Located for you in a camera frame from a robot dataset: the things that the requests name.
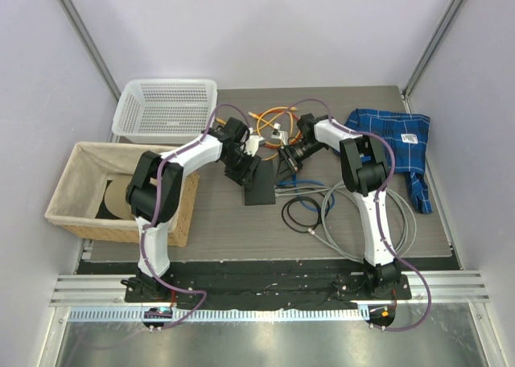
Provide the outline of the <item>blue plaid cloth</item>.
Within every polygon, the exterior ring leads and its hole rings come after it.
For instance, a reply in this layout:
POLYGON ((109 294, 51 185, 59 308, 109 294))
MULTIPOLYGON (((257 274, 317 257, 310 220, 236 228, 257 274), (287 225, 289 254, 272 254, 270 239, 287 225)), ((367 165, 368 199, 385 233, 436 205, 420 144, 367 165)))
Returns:
POLYGON ((344 123, 352 130, 374 133, 387 141, 395 157, 395 172, 404 175, 411 203, 423 214, 433 212, 424 179, 430 123, 423 114, 377 109, 355 109, 344 123))

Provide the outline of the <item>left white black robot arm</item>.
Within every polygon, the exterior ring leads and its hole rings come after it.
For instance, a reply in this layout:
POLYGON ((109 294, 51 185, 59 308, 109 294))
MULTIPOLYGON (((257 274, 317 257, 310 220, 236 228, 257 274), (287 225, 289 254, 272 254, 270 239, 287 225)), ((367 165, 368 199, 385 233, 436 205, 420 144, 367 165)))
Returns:
POLYGON ((184 146, 157 154, 144 152, 126 189, 126 202, 139 233, 138 271, 122 283, 129 294, 139 293, 155 302, 173 290, 164 277, 170 268, 168 230, 179 211, 185 179, 209 163, 221 161, 225 175, 244 188, 251 188, 261 158, 257 151, 262 137, 242 121, 230 118, 222 126, 206 129, 184 146))

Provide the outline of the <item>black network switch box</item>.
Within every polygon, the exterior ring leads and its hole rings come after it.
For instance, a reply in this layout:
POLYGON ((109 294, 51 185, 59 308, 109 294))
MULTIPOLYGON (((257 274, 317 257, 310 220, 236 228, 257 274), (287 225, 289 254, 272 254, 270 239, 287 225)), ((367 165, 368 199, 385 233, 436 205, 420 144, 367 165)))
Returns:
POLYGON ((274 164, 261 161, 253 174, 253 181, 244 190, 245 206, 273 205, 276 203, 274 164))

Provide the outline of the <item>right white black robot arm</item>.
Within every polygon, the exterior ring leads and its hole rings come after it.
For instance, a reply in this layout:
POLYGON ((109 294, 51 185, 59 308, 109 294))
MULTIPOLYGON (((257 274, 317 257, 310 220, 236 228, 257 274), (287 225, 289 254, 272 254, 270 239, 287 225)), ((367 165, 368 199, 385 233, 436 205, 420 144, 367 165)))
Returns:
POLYGON ((341 125, 330 116, 303 115, 298 126, 301 139, 278 148, 278 173, 283 180, 303 168, 303 160, 325 148, 339 152, 344 186, 352 193, 365 235, 363 287, 379 299, 388 295, 401 279, 400 264, 392 247, 386 212, 386 187, 393 172, 381 138, 341 125))

